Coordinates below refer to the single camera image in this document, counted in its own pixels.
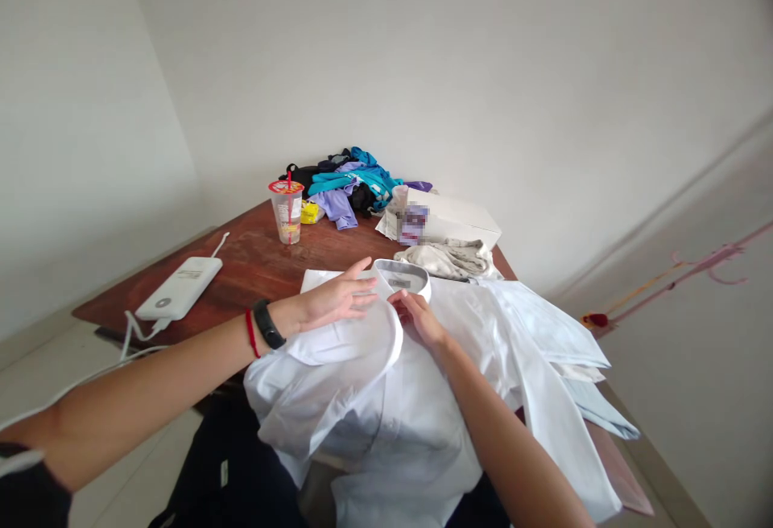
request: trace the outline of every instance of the white wall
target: white wall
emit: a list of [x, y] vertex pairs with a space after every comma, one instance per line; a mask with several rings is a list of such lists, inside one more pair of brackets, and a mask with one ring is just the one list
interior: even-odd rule
[[[562, 306], [575, 316], [605, 311], [667, 269], [673, 250], [695, 261], [770, 222], [772, 171], [770, 120], [656, 217], [635, 247], [566, 293]], [[601, 346], [614, 391], [712, 526], [763, 528], [773, 518], [773, 232], [716, 274], [749, 282], [691, 278]]]
[[137, 0], [0, 0], [0, 339], [206, 226]]
[[545, 294], [773, 103], [772, 0], [140, 2], [219, 221], [359, 145], [505, 199], [500, 245]]

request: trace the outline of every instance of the black sleeve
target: black sleeve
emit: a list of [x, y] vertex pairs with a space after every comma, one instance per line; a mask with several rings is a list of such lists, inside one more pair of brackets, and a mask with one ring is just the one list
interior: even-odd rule
[[[8, 458], [25, 452], [18, 443], [0, 443], [0, 457]], [[7, 473], [0, 477], [0, 502], [2, 525], [17, 526], [67, 526], [72, 495], [40, 462], [21, 472]]]

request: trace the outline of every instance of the white box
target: white box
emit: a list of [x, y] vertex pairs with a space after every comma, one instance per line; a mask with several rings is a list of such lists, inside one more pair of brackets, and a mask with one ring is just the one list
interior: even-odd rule
[[493, 249], [502, 236], [494, 218], [477, 204], [413, 188], [408, 190], [407, 202], [429, 209], [423, 241], [442, 242], [446, 238], [482, 240], [489, 249]]

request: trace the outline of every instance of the pile of clothes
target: pile of clothes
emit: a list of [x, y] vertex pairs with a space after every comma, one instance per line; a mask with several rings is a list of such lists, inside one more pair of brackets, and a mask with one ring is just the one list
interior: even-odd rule
[[403, 184], [379, 166], [372, 154], [356, 146], [330, 155], [316, 166], [290, 164], [287, 169], [294, 181], [304, 185], [304, 199], [322, 207], [339, 230], [357, 226], [355, 212], [369, 218], [382, 211], [391, 200], [392, 189]]

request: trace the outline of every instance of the hand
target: hand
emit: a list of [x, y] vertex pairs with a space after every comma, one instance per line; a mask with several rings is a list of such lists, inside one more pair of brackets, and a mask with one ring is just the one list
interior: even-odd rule
[[431, 350], [449, 340], [449, 332], [438, 323], [435, 313], [432, 312], [423, 296], [402, 289], [394, 293], [387, 301], [395, 307], [403, 325], [414, 324], [421, 340]]
[[375, 278], [357, 280], [369, 264], [370, 257], [363, 258], [345, 273], [315, 289], [270, 304], [268, 311], [279, 334], [287, 338], [337, 320], [364, 317], [363, 307], [378, 298], [367, 294], [375, 286]]

